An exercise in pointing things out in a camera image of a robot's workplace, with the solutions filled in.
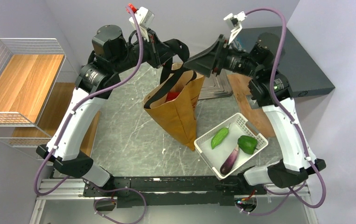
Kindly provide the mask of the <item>red snack packet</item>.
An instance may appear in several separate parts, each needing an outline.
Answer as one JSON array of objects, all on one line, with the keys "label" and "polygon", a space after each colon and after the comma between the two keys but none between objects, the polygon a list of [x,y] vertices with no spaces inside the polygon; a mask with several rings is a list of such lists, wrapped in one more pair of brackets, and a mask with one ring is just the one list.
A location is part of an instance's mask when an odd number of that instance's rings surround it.
[{"label": "red snack packet", "polygon": [[175,100],[180,95],[180,92],[168,92],[166,97],[166,102]]}]

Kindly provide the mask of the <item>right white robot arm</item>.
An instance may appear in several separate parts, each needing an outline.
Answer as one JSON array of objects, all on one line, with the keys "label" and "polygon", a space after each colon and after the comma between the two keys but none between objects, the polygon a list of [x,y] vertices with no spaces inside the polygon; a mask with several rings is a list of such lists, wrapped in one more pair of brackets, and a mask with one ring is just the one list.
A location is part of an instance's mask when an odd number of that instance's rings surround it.
[{"label": "right white robot arm", "polygon": [[283,158],[272,165],[243,171],[237,181],[237,188],[243,194],[259,184],[291,187],[312,174],[319,175],[326,167],[325,161],[311,151],[296,115],[290,84],[277,70],[282,55],[283,38],[272,33],[260,34],[251,51],[230,46],[220,35],[212,46],[183,64],[205,76],[225,69],[249,77],[250,93],[272,125]]}]

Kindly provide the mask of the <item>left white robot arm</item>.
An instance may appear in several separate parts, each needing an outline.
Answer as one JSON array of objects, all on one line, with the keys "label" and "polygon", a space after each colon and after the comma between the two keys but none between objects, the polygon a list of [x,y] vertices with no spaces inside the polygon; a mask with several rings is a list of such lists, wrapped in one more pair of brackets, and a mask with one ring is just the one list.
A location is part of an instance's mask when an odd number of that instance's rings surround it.
[{"label": "left white robot arm", "polygon": [[189,56],[186,44],[177,39],[160,41],[148,29],[144,37],[131,42],[123,37],[119,26],[106,25],[98,29],[92,39],[93,51],[76,79],[72,99],[57,132],[52,139],[37,148],[37,153],[53,163],[60,173],[83,178],[94,185],[102,196],[114,190],[114,177],[80,150],[83,138],[97,112],[112,90],[123,85],[120,74],[138,70],[142,63],[154,68],[169,67],[172,58]]}]

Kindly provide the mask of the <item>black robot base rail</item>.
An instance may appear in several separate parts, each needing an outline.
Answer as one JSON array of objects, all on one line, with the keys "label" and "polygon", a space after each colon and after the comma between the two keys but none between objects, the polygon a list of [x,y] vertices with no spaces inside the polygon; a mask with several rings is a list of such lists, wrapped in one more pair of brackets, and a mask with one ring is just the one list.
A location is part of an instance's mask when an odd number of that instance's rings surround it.
[{"label": "black robot base rail", "polygon": [[247,211],[256,208],[263,196],[286,196],[290,189],[272,184],[249,186],[234,176],[218,180],[212,176],[116,177],[116,192],[104,192],[89,181],[69,178],[53,192],[40,196],[49,200],[93,200],[100,212],[136,206],[240,205]]}]

